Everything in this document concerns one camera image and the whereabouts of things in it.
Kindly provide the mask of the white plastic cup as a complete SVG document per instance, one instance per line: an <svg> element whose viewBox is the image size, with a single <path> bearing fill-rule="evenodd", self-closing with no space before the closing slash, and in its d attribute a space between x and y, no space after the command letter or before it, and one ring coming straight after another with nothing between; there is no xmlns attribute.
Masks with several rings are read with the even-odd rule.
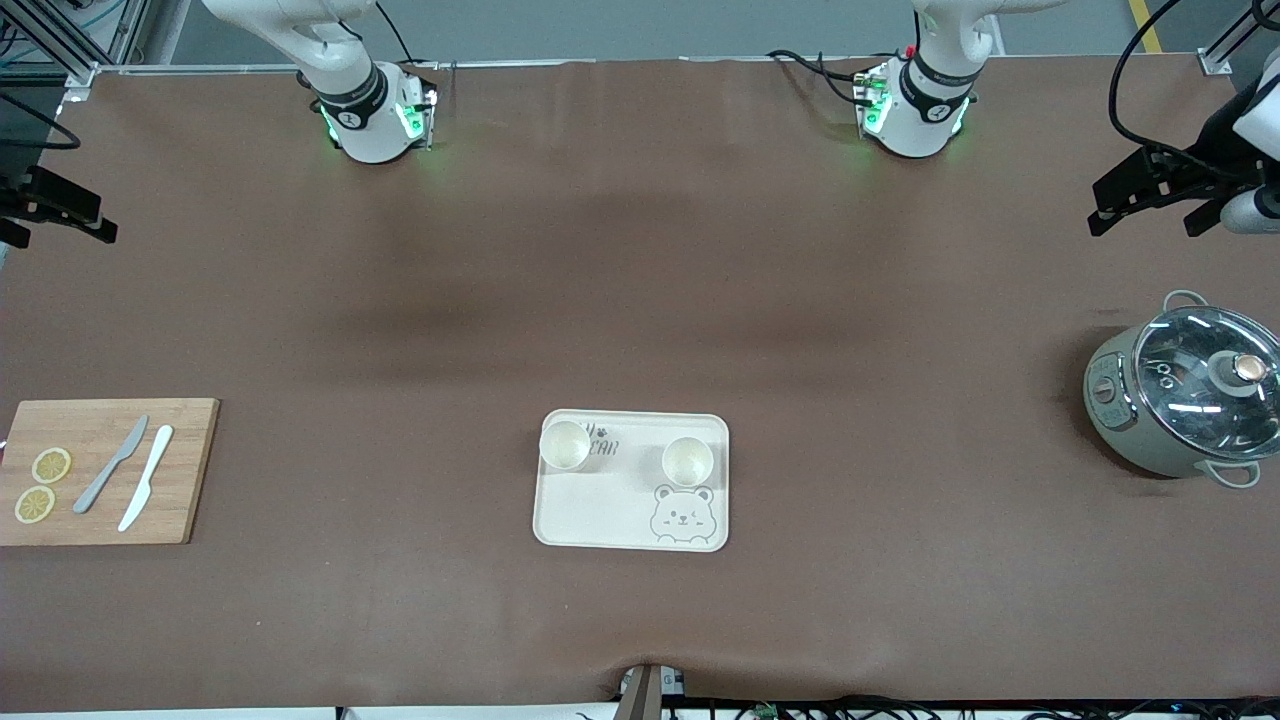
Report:
<svg viewBox="0 0 1280 720"><path fill-rule="evenodd" d="M696 487L710 479L716 454L703 439L680 437L663 450L660 466L666 478L676 486Z"/></svg>
<svg viewBox="0 0 1280 720"><path fill-rule="evenodd" d="M541 430L539 457L552 470L580 471L590 457L591 442L591 434L582 424L553 421Z"/></svg>

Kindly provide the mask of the glass pot lid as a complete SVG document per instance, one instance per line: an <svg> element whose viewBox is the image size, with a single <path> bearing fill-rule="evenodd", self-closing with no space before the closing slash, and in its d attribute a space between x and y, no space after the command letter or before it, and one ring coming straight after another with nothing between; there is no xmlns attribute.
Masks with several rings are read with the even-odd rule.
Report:
<svg viewBox="0 0 1280 720"><path fill-rule="evenodd" d="M1140 397L1172 436L1226 461L1280 454L1280 338L1207 305L1171 309L1137 345Z"/></svg>

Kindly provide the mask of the grey-green electric cooking pot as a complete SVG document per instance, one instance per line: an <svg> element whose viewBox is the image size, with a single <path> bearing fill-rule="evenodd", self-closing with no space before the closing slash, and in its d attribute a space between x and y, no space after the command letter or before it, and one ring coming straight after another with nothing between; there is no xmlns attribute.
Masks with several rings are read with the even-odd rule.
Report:
<svg viewBox="0 0 1280 720"><path fill-rule="evenodd" d="M1244 462L1204 455L1166 430L1140 397L1139 334L1157 316L1187 305L1215 306L1199 293L1174 290L1165 296L1160 314L1114 336L1093 352L1082 382L1087 414L1100 437L1140 469L1175 479L1206 477L1229 489L1253 488L1260 483L1262 462L1280 454Z"/></svg>

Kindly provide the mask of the white plastic knife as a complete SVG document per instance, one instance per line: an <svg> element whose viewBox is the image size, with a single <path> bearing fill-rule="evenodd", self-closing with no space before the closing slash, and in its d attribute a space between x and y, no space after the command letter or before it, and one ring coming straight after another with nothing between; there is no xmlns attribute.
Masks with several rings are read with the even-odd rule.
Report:
<svg viewBox="0 0 1280 720"><path fill-rule="evenodd" d="M136 523L141 512L145 510L152 495L152 480L159 465L172 442L174 436L174 427L161 425L159 427L154 442L151 443L143 471L140 477L134 493L118 523L116 530L124 533L131 529Z"/></svg>

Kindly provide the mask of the wooden cutting board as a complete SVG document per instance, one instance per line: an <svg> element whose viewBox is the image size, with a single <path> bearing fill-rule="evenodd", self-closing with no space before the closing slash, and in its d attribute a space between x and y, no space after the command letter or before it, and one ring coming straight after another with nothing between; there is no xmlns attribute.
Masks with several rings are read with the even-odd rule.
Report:
<svg viewBox="0 0 1280 720"><path fill-rule="evenodd" d="M6 434L0 466L0 547L182 544L189 539L212 445L215 398L77 398L19 404ZM134 451L111 474L86 514L72 511L142 415L148 427ZM159 427L174 427L152 480L152 495L129 530L116 530L145 469ZM52 512L24 525L14 516L19 495L38 483L32 461L46 448L70 452L73 468L49 484L58 496Z"/></svg>

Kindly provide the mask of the grey plastic knife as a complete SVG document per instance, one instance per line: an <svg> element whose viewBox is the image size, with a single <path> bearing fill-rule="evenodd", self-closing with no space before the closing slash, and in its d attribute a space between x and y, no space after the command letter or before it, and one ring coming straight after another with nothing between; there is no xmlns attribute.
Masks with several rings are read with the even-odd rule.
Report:
<svg viewBox="0 0 1280 720"><path fill-rule="evenodd" d="M95 479L90 483L90 486L84 489L84 492L73 503L72 511L74 514L77 515L86 514L88 510L92 509L92 506L97 501L97 497L105 488L106 483L109 483L113 473L119 468L120 464L123 464L127 459L129 459L140 446L145 436L145 432L148 427L148 420L150 420L148 415L140 416L140 419L132 428L131 433L124 438L116 452L108 460L105 466L100 470L100 473L95 477Z"/></svg>

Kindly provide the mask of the brown table mat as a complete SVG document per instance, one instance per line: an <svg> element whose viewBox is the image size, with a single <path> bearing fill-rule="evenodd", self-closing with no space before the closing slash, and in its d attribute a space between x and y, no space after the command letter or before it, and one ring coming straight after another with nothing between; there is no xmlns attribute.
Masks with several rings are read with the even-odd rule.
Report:
<svg viewBox="0 0 1280 720"><path fill-rule="evenodd" d="M767 61L442 76L435 146L337 152L285 74L108 77L47 164L119 240L0 272L35 398L214 397L179 547L0 550L0 711L1280 694L1280 471L1158 480L1092 352L1194 290L1280 331L1280 240L1089 236L1101 56L1000 58L891 158ZM557 409L713 414L712 553L532 530Z"/></svg>

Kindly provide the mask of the cream bear print tray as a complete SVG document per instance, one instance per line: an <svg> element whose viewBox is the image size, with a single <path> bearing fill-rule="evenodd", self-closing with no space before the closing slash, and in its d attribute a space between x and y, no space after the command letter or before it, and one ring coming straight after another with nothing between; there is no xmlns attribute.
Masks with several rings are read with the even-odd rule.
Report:
<svg viewBox="0 0 1280 720"><path fill-rule="evenodd" d="M532 530L544 544L600 550L712 553L730 538L730 427L696 413L557 409L558 420L582 424L591 452L580 471L557 471L540 457ZM710 479L696 487L666 478L660 456L680 437L716 454Z"/></svg>

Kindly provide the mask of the aluminium frame profile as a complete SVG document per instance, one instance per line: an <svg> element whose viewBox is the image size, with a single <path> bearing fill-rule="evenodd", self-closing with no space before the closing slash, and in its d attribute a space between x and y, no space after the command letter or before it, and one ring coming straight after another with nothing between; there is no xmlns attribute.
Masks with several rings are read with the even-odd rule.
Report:
<svg viewBox="0 0 1280 720"><path fill-rule="evenodd" d="M0 0L0 85L86 87L140 50L157 0Z"/></svg>
<svg viewBox="0 0 1280 720"><path fill-rule="evenodd" d="M1280 47L1280 0L1245 0L1244 9L1196 55L1206 76L1230 76L1231 59L1260 44L1268 53Z"/></svg>

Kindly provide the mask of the grey metal bracket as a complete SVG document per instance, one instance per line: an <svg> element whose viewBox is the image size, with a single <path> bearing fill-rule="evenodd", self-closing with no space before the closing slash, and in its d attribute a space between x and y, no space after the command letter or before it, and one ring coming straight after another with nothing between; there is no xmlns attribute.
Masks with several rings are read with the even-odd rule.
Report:
<svg viewBox="0 0 1280 720"><path fill-rule="evenodd" d="M620 683L613 720L681 720L669 702L686 697L684 671L660 665L631 667Z"/></svg>

